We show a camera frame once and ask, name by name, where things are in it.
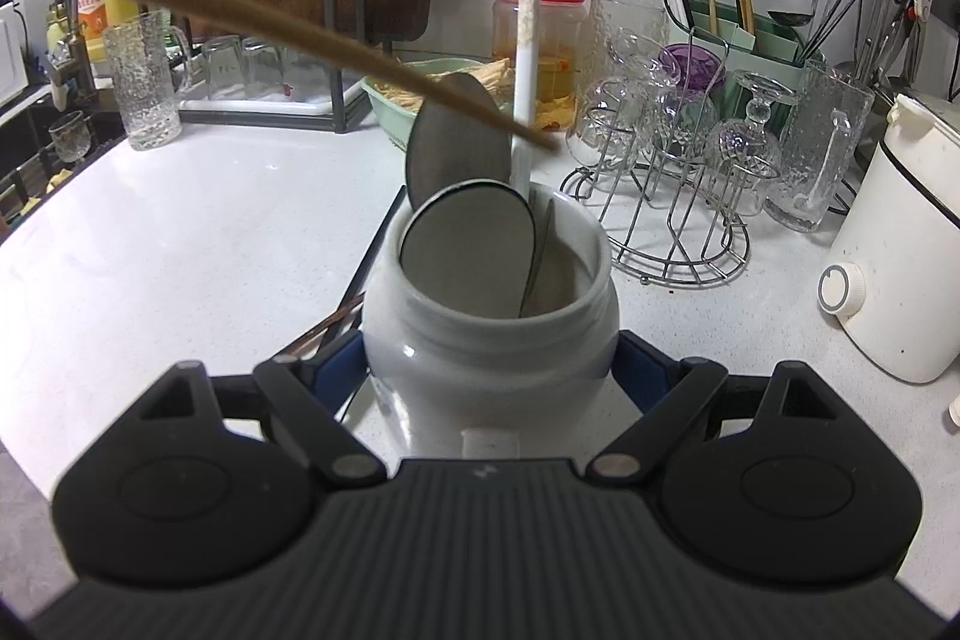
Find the white Starbucks ceramic jar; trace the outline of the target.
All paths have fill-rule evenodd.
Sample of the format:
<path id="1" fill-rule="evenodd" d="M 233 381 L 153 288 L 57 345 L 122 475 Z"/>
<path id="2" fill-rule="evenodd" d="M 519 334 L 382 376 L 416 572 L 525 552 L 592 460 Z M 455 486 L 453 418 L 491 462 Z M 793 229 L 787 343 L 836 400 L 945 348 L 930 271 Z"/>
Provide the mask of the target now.
<path id="1" fill-rule="evenodd" d="M 565 456 L 607 377 L 620 308 L 604 229 L 546 185 L 523 197 L 534 223 L 548 198 L 555 203 L 525 317 L 480 319 L 425 298 L 398 263 L 412 207 L 387 230 L 361 331 L 382 414 L 415 458 Z"/>

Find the white ceramic spoon black rim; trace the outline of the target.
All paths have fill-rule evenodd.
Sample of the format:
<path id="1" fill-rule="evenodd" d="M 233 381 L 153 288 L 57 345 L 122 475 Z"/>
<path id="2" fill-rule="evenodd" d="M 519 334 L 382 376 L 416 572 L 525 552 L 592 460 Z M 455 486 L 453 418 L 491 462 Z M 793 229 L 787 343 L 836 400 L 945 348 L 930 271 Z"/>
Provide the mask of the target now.
<path id="1" fill-rule="evenodd" d="M 514 188 L 473 179 L 413 213 L 398 263 L 425 298 L 480 319 L 516 319 L 532 269 L 534 214 Z"/>

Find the brown wooden chopstick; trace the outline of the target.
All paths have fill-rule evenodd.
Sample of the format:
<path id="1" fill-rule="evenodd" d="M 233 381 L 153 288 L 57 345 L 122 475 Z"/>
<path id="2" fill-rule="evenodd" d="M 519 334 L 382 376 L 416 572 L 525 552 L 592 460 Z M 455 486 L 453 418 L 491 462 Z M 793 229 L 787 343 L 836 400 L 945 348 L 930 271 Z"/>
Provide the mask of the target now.
<path id="1" fill-rule="evenodd" d="M 324 60 L 334 67 L 359 71 L 396 86 L 420 92 L 425 99 L 434 99 L 449 109 L 459 110 L 480 124 L 498 128 L 503 133 L 516 136 L 530 146 L 555 152 L 558 142 L 543 131 L 527 130 L 524 125 L 494 107 L 485 106 L 467 94 L 451 91 L 448 86 L 425 80 L 421 74 L 405 67 L 391 57 L 386 57 L 371 47 L 348 39 L 338 32 L 329 31 L 313 23 L 290 16 L 275 8 L 252 0 L 137 0 L 145 5 L 158 5 L 190 18 L 202 18 L 222 28 L 270 39 L 284 46 Z"/>

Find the white speckled chopstick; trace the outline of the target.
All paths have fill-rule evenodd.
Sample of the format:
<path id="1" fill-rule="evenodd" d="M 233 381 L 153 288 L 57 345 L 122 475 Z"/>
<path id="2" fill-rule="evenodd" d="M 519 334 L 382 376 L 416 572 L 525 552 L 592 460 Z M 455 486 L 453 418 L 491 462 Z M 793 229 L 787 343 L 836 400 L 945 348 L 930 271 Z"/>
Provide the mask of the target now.
<path id="1" fill-rule="evenodd" d="M 517 0 L 517 39 L 514 52 L 514 120 L 534 127 L 539 62 L 539 2 Z"/>

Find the steel two-prong fork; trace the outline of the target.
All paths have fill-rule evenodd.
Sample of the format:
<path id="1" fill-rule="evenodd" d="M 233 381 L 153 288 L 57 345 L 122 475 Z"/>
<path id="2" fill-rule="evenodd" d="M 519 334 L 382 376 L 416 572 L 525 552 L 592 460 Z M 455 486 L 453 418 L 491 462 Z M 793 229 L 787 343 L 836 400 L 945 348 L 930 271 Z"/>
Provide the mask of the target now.
<path id="1" fill-rule="evenodd" d="M 548 239 L 550 239 L 553 218 L 555 218 L 555 203 L 553 203 L 551 198 L 548 198 L 545 202 L 544 211 L 535 218 L 534 259 L 532 259 L 532 265 L 530 265 L 529 277 L 527 278 L 526 289 L 524 289 L 523 302 L 521 302 L 521 310 L 519 310 L 521 317 L 527 315 L 527 310 L 529 310 L 530 307 L 530 299 L 532 299 L 532 294 L 534 294 L 535 284 L 537 284 L 537 280 L 539 279 L 540 268 L 542 268 L 542 262 L 544 261 L 545 250 L 547 250 Z"/>

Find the black thin chopstick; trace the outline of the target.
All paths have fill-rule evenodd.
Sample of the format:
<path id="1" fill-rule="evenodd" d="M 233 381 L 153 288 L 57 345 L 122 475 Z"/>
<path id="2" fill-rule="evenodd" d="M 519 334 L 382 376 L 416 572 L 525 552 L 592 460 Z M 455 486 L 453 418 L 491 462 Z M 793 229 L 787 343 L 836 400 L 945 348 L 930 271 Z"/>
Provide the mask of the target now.
<path id="1" fill-rule="evenodd" d="M 347 323 L 348 319 L 356 310 L 361 308 L 363 301 L 364 294 L 358 294 L 358 296 L 348 299 L 348 301 L 340 305 L 333 314 L 327 315 L 324 320 L 320 320 L 319 323 L 311 326 L 308 331 L 304 331 L 302 335 L 288 342 L 285 347 L 280 349 L 280 354 L 283 354 L 283 356 L 302 357 L 306 356 L 309 351 L 317 349 L 329 333 L 334 333 L 337 328 Z"/>

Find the small stemmed glass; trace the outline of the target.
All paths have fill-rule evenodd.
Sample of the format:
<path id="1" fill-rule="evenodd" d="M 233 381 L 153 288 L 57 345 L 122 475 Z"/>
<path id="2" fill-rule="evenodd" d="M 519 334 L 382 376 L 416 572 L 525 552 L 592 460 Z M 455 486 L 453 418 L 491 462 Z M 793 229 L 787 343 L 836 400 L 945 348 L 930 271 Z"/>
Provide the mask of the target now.
<path id="1" fill-rule="evenodd" d="M 797 92 L 756 71 L 736 71 L 734 78 L 750 92 L 750 101 L 743 117 L 731 117 L 713 128 L 706 167 L 711 195 L 747 220 L 760 213 L 766 191 L 781 177 L 781 146 L 768 128 L 773 106 L 793 107 Z"/>

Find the white electric cooker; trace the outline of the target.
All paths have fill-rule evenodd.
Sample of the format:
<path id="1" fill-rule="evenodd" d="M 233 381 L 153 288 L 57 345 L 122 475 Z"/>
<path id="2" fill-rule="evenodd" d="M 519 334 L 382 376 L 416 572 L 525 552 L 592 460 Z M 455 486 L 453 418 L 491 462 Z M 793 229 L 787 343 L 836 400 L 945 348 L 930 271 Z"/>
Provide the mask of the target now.
<path id="1" fill-rule="evenodd" d="M 895 97 L 817 302 L 877 367 L 911 385 L 958 357 L 958 107 Z"/>

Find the white drip tray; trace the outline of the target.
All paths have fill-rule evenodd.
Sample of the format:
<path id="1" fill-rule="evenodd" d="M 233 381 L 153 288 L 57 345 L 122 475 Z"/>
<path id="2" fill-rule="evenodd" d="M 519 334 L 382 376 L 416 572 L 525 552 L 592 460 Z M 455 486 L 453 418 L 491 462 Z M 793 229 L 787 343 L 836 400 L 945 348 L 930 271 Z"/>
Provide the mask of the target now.
<path id="1" fill-rule="evenodd" d="M 240 92 L 231 96 L 210 99 L 206 96 L 206 84 L 194 86 L 179 96 L 178 109 L 194 113 L 236 113 L 236 115 L 296 115 L 296 117 L 320 117 L 332 115 L 334 103 L 329 92 L 321 92 L 311 101 L 298 101 L 285 92 L 268 92 L 263 97 L 245 97 Z"/>

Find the green plastic basket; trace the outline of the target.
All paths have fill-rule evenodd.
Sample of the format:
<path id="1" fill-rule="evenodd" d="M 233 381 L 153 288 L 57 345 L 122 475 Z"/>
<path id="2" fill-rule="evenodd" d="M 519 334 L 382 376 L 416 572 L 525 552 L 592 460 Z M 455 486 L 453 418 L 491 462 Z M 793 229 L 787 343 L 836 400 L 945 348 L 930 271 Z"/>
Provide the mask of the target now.
<path id="1" fill-rule="evenodd" d="M 443 57 L 409 62 L 409 67 L 433 81 L 448 73 L 468 73 L 482 83 L 498 106 L 506 107 L 512 101 L 514 68 L 509 58 L 477 62 L 471 58 Z M 374 118 L 381 130 L 398 149 L 405 149 L 423 97 L 372 76 L 364 76 L 361 87 L 370 98 Z"/>

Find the upside-down drinking glass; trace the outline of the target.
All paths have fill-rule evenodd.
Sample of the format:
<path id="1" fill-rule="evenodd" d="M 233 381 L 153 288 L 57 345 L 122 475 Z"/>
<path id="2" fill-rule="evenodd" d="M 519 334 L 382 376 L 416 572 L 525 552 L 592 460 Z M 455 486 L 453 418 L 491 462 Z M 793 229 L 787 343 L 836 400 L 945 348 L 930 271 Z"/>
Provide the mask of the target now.
<path id="1" fill-rule="evenodd" d="M 241 41 L 244 64 L 244 94 L 254 101 L 283 101 L 280 49 L 260 37 L 244 37 Z"/>
<path id="2" fill-rule="evenodd" d="M 242 99 L 245 91 L 241 39 L 236 34 L 217 35 L 202 46 L 205 58 L 206 97 L 210 101 Z"/>
<path id="3" fill-rule="evenodd" d="M 281 46 L 280 65 L 283 89 L 290 101 L 317 103 L 329 94 L 329 78 L 324 64 L 312 55 Z"/>

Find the textured glass mug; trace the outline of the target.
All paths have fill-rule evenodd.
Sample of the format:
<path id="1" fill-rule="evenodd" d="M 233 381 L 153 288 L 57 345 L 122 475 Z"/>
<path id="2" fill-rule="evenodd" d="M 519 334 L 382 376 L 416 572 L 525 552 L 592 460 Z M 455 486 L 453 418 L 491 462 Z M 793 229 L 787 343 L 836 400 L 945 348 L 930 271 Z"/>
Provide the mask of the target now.
<path id="1" fill-rule="evenodd" d="M 820 60 L 807 60 L 799 99 L 781 131 L 781 174 L 763 209 L 797 232 L 814 232 L 827 216 L 853 160 L 874 93 Z"/>

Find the tall textured glass cup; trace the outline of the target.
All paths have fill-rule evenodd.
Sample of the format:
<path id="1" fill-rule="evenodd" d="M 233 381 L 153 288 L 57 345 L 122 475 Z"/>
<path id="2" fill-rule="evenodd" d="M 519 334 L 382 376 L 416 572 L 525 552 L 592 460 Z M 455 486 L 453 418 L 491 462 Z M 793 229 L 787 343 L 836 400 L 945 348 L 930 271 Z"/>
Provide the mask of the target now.
<path id="1" fill-rule="evenodd" d="M 673 85 L 679 78 L 674 58 L 664 52 L 667 13 L 644 0 L 590 0 L 579 37 L 578 97 L 607 78 L 649 80 Z"/>

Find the green utensil holder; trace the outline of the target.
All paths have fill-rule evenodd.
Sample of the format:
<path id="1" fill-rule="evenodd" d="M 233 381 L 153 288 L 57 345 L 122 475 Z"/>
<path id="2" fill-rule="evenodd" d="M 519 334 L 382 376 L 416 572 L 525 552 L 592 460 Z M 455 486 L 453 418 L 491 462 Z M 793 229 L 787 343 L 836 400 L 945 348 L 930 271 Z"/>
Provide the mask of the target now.
<path id="1" fill-rule="evenodd" d="M 722 117 L 731 117 L 745 106 L 745 92 L 729 73 L 753 71 L 761 73 L 800 91 L 804 81 L 804 68 L 794 64 L 796 53 L 802 49 L 799 34 L 788 26 L 781 26 L 763 14 L 755 19 L 754 32 L 739 26 L 737 10 L 731 5 L 718 5 L 718 35 L 709 29 L 708 0 L 690 0 L 692 7 L 693 34 L 667 10 L 667 42 L 686 44 L 693 39 L 695 46 L 713 52 L 724 62 L 726 76 L 715 84 L 711 99 Z"/>

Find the bundle of dried noodles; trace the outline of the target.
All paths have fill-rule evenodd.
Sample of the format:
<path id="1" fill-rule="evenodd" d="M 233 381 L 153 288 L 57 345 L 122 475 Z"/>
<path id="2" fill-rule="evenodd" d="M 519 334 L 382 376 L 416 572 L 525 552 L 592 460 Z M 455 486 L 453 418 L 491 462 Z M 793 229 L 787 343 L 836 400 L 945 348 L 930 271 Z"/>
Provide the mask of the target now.
<path id="1" fill-rule="evenodd" d="M 451 91 L 460 94 L 469 91 L 467 83 L 477 83 L 498 106 L 505 106 L 512 99 L 514 68 L 509 58 L 500 58 L 493 62 L 475 62 L 468 58 L 433 58 L 423 62 L 407 62 L 405 67 L 421 74 L 425 80 L 448 86 Z M 420 92 L 393 85 L 389 81 L 370 78 L 368 85 L 374 94 L 387 103 L 409 112 L 418 112 L 423 104 Z"/>

